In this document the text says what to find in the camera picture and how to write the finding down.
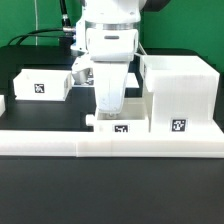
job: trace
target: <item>black surface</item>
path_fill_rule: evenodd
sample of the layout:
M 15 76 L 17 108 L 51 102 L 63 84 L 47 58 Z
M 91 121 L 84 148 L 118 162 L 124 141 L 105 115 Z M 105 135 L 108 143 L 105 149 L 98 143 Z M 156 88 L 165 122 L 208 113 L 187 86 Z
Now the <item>black surface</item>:
M 44 103 L 13 106 L 8 78 L 24 66 L 54 65 L 60 69 L 70 66 L 73 59 L 56 47 L 10 47 L 0 49 L 0 60 L 0 91 L 9 103 L 0 125 L 6 126 L 8 116 L 8 120 L 14 119 L 8 121 L 11 128 L 23 124 L 22 128 L 27 129 L 27 118 L 35 113 L 39 117 L 38 108 L 44 108 Z M 92 96 L 86 90 L 78 91 L 77 97 Z M 80 113 L 93 106 L 91 102 L 80 100 L 76 105 L 71 101 L 70 95 L 64 104 L 70 109 L 79 106 Z M 53 104 L 52 109 L 57 118 L 65 113 L 59 105 Z M 13 126 L 13 121 L 18 122 L 13 118 L 17 113 L 21 120 Z M 63 123 L 55 125 L 55 119 L 46 117 L 42 119 L 49 129 L 64 129 Z M 0 224 L 30 223 L 223 224 L 224 160 L 0 157 Z

